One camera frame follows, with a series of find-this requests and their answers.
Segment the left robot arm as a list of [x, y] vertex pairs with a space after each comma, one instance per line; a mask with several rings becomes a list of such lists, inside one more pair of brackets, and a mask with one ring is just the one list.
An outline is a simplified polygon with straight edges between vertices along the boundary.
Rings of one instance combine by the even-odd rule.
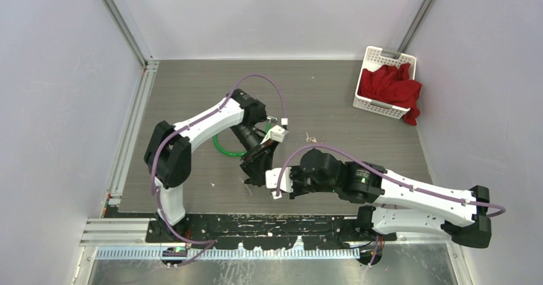
[[183, 184], [189, 178], [193, 153], [212, 137], [229, 129], [245, 149], [240, 168], [246, 182], [256, 186], [266, 183], [285, 126], [268, 131], [258, 128], [267, 120], [266, 106], [242, 89], [235, 89], [208, 110], [182, 122], [156, 124], [143, 155], [152, 179], [152, 194], [158, 196], [156, 213], [161, 232], [172, 242], [181, 241], [187, 232], [184, 223]]

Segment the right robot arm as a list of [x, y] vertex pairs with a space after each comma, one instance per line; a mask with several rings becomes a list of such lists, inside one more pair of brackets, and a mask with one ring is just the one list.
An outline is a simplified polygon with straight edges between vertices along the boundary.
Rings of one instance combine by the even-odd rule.
[[487, 248], [492, 238], [490, 191], [484, 186], [447, 189], [372, 163], [343, 162], [316, 148], [307, 151], [299, 165], [285, 166], [279, 182], [292, 199], [322, 192], [358, 204], [355, 231], [362, 240], [420, 232], [449, 236], [464, 247]]

